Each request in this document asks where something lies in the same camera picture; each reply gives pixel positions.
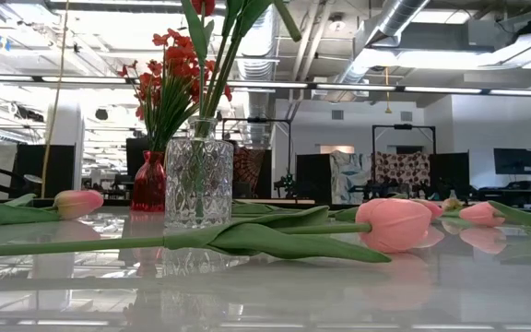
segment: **glass vase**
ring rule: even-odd
[[[215,140],[216,119],[189,123],[188,137],[167,145],[166,227],[230,222],[233,145]]]
[[[131,211],[165,211],[165,169],[164,152],[145,151],[145,163],[136,173]]]

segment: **red glass vase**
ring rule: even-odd
[[[135,178],[131,211],[164,212],[167,176],[163,168],[164,152],[145,151],[145,164]]]

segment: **computer monitor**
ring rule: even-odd
[[[531,149],[496,148],[495,173],[502,175],[531,175]]]

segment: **clear glass vase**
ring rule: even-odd
[[[230,222],[233,145],[215,140],[216,119],[189,123],[188,137],[167,145],[166,227]]]

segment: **patterned fabric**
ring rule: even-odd
[[[248,183],[255,194],[265,154],[264,150],[237,148],[233,156],[233,182]]]
[[[376,152],[376,181],[384,177],[396,179],[400,184],[430,182],[430,156],[425,153],[397,155]]]
[[[371,157],[334,151],[331,162],[331,199],[333,204],[361,204],[363,193],[350,193],[354,185],[365,185],[370,180]]]

